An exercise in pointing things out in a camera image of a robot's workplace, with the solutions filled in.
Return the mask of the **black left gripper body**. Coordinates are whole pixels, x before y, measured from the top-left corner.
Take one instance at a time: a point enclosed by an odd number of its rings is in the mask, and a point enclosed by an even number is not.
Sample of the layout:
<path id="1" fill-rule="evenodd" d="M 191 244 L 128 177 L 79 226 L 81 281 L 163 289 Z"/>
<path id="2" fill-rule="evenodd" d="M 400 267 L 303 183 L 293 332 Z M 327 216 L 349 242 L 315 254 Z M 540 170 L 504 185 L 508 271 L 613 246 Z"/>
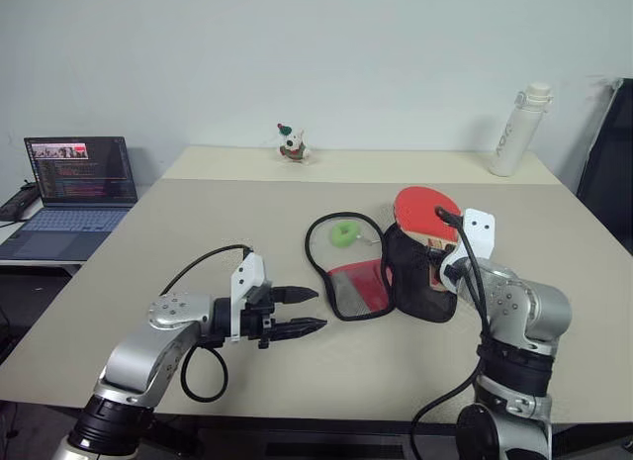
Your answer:
<path id="1" fill-rule="evenodd" d="M 267 349 L 270 345 L 272 314 L 275 312 L 271 292 L 270 282 L 251 288 L 245 296 L 244 307 L 240 310 L 240 337 L 256 340 L 259 349 Z"/>

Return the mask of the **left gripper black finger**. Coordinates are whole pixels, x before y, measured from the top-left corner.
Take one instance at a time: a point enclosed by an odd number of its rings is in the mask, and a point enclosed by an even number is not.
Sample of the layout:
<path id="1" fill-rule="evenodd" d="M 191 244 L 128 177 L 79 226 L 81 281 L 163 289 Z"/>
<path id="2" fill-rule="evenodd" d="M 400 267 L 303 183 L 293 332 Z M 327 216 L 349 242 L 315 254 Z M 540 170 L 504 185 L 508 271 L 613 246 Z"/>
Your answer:
<path id="1" fill-rule="evenodd" d="M 316 318 L 298 318 L 288 322 L 274 322 L 269 339 L 288 340 L 306 336 L 318 331 L 327 325 L 326 320 Z"/>
<path id="2" fill-rule="evenodd" d="M 283 286 L 274 288 L 274 302 L 277 304 L 298 304 L 317 297 L 318 292 L 307 287 Z"/>

